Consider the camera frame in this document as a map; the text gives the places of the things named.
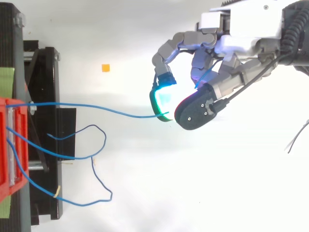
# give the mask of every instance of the coiled black cable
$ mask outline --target coiled black cable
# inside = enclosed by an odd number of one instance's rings
[[[293,22],[287,28],[281,40],[280,50],[282,53],[292,54],[298,50],[300,34],[304,31],[304,28],[308,22],[309,22],[309,2],[306,2],[303,5],[302,9],[297,13]]]

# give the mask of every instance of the black cable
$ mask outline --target black cable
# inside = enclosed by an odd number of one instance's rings
[[[291,147],[290,147],[290,150],[289,150],[288,154],[291,152],[291,150],[292,150],[292,148],[293,148],[293,145],[294,145],[296,139],[299,137],[299,135],[301,134],[301,132],[302,132],[308,125],[309,125],[309,122],[307,122],[307,123],[303,126],[303,128],[300,129],[300,131],[297,133],[297,135],[295,136],[295,138],[294,138],[294,140],[293,140],[293,142],[292,142],[292,145],[291,145]]]
[[[237,97],[239,94],[241,94],[243,91],[245,91],[247,88],[249,88],[253,83],[255,83],[258,79],[260,79],[273,65],[275,65],[277,62],[279,62],[281,59],[288,57],[290,54],[281,55],[278,56],[276,59],[274,59],[272,62],[270,62],[255,78],[253,78],[251,81],[249,81],[246,85],[244,85],[243,88],[238,90],[236,93],[234,93],[232,96],[227,98],[228,103],[233,100],[235,97]]]

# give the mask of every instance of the metal rod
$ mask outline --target metal rod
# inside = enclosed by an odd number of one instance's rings
[[[34,52],[24,52],[24,61],[31,62]]]
[[[29,171],[41,171],[44,170],[41,161],[29,161]]]

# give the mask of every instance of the white surface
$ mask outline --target white surface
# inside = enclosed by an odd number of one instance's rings
[[[246,0],[211,10],[231,11],[230,34],[233,37],[281,38],[280,1]]]
[[[199,29],[203,28],[219,28],[221,12],[207,12],[201,16]]]
[[[176,32],[193,30],[206,0],[16,0],[27,39],[61,52],[61,100],[152,114],[152,56]],[[191,58],[171,68],[192,85]],[[101,64],[111,72],[102,73]],[[58,221],[41,217],[34,232],[307,232],[309,130],[291,155],[285,146],[309,118],[309,78],[279,67],[208,125],[177,124],[78,109],[77,129],[98,124],[107,135],[96,169],[111,203],[64,204]],[[76,155],[92,154],[102,135],[76,137]],[[108,198],[90,161],[63,164],[63,195],[77,202]]]
[[[238,38],[231,35],[223,35],[215,46],[217,54],[232,55],[236,53],[240,57],[253,57],[257,54],[256,43],[260,38]]]

